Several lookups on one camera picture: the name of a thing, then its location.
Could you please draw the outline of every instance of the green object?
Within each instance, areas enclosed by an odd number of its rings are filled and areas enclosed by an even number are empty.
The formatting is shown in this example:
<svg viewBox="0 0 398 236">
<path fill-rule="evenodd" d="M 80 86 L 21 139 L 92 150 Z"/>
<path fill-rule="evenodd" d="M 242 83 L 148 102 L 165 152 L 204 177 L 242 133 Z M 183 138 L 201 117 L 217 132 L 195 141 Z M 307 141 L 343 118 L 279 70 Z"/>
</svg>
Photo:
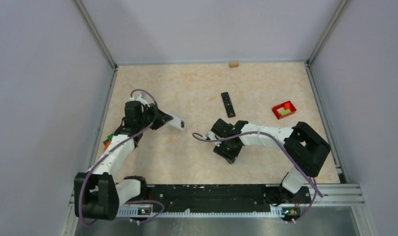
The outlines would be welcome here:
<svg viewBox="0 0 398 236">
<path fill-rule="evenodd" d="M 285 110 L 285 111 L 280 112 L 280 115 L 281 115 L 281 116 L 284 116 L 284 115 L 287 115 L 287 114 L 289 114 L 289 113 L 291 113 L 291 110 L 290 110 L 290 109 L 287 109 L 287 110 Z"/>
</svg>

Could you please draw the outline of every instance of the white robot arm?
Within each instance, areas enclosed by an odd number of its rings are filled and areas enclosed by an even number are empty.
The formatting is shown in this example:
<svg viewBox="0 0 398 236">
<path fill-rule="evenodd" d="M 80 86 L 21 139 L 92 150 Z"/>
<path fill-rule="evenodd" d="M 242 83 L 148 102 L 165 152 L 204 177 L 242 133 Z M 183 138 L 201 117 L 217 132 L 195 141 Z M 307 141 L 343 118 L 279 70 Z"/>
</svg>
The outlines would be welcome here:
<svg viewBox="0 0 398 236">
<path fill-rule="evenodd" d="M 141 93 L 130 98 L 125 104 L 125 117 L 100 160 L 86 173 L 75 176 L 76 216 L 79 216 L 81 203 L 84 218 L 114 219 L 118 206 L 141 192 L 142 177 L 127 177 L 119 184 L 114 180 L 124 160 L 138 146 L 142 132 L 148 128 L 156 130 L 166 123 L 180 130 L 186 129 L 184 120 L 160 111 L 154 103 L 148 104 L 144 95 Z M 84 195 L 79 201 L 82 189 Z"/>
<path fill-rule="evenodd" d="M 243 120 L 232 125 L 219 119 L 203 138 L 206 142 L 215 143 L 214 152 L 230 164 L 234 163 L 242 146 L 262 145 L 281 149 L 293 163 L 281 184 L 291 194 L 299 191 L 306 181 L 312 183 L 309 177 L 319 174 L 331 150 L 329 144 L 304 122 L 283 128 Z"/>
</svg>

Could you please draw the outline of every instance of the white wall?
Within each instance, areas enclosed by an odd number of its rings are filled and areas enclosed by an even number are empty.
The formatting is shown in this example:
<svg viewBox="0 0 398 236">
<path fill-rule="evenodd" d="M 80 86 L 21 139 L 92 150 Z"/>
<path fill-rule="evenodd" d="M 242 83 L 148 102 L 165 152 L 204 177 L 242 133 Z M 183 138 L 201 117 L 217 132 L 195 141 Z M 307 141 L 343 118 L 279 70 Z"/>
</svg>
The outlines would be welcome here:
<svg viewBox="0 0 398 236">
<path fill-rule="evenodd" d="M 306 60 L 340 0 L 83 0 L 117 63 Z"/>
<path fill-rule="evenodd" d="M 314 70 L 350 180 L 398 235 L 398 0 L 352 1 Z"/>
<path fill-rule="evenodd" d="M 72 0 L 0 0 L 0 235 L 59 235 L 112 69 Z"/>
</svg>

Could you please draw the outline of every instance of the small wooden block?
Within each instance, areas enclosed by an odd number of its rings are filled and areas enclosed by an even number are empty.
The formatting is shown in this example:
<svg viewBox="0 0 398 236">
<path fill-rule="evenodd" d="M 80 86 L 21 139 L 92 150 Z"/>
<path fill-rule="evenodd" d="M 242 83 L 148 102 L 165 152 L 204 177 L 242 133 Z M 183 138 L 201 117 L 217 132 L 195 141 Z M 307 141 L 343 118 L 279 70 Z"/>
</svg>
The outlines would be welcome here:
<svg viewBox="0 0 398 236">
<path fill-rule="evenodd" d="M 291 113 L 291 110 L 285 110 L 285 111 L 280 112 L 280 115 L 284 116 L 284 115 L 287 115 L 289 113 Z"/>
<path fill-rule="evenodd" d="M 288 103 L 286 103 L 286 104 L 284 105 L 284 109 L 285 109 L 285 110 L 290 110 L 290 102 L 288 102 Z"/>
<path fill-rule="evenodd" d="M 230 67 L 230 68 L 239 67 L 239 62 L 238 62 L 238 61 L 231 61 L 231 62 L 229 63 L 229 67 Z"/>
</svg>

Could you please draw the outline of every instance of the red tray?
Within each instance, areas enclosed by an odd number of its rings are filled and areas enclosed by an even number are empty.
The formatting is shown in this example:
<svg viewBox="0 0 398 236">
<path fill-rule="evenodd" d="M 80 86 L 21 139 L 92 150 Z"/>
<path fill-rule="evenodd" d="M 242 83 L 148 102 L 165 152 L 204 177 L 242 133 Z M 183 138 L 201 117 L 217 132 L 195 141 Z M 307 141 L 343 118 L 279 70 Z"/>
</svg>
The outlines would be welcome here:
<svg viewBox="0 0 398 236">
<path fill-rule="evenodd" d="M 287 110 L 288 106 L 290 107 L 290 113 L 286 114 L 284 116 L 280 115 L 280 112 L 278 111 L 278 109 L 283 108 L 283 109 Z M 288 117 L 289 115 L 294 114 L 296 112 L 296 108 L 293 106 L 293 104 L 290 101 L 287 101 L 287 102 L 284 102 L 280 105 L 273 107 L 272 111 L 276 115 L 277 119 L 283 119 L 285 117 Z"/>
</svg>

